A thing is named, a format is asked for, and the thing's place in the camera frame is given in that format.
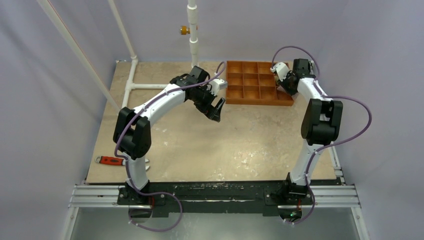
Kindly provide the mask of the orange compartment tray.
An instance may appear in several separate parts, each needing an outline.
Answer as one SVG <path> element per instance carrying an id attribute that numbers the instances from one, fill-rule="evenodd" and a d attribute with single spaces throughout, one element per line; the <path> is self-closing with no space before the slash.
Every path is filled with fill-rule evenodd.
<path id="1" fill-rule="evenodd" d="M 291 107 L 293 98 L 280 90 L 270 61 L 226 62 L 226 103 L 230 105 Z"/>

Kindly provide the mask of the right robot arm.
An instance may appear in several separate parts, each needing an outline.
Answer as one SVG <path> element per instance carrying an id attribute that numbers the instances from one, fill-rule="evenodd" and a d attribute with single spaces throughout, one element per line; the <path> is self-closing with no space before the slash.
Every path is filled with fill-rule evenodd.
<path id="1" fill-rule="evenodd" d="M 339 136 L 343 104 L 326 96 L 317 80 L 313 63 L 308 59 L 295 59 L 292 68 L 278 62 L 271 71 L 276 83 L 288 95 L 300 94 L 308 103 L 300 128 L 303 144 L 299 157 L 276 194 L 284 202 L 292 204 L 312 195 L 309 189 L 311 174 L 322 150 Z"/>

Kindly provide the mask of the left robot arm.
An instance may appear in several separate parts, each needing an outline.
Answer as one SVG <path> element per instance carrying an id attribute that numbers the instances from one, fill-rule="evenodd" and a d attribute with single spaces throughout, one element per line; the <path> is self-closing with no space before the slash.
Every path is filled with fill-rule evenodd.
<path id="1" fill-rule="evenodd" d="M 227 87 L 227 82 L 220 78 L 226 64 L 221 62 L 214 76 L 195 65 L 189 73 L 172 78 L 169 84 L 147 102 L 135 107 L 123 107 L 117 117 L 113 141 L 114 154 L 123 158 L 126 183 L 130 187 L 129 197 L 138 205 L 155 196 L 149 191 L 146 154 L 152 145 L 151 128 L 169 111 L 186 101 L 192 101 L 195 108 L 207 119 L 220 122 L 225 98 L 220 98 L 216 105 L 214 100 L 218 92 Z"/>

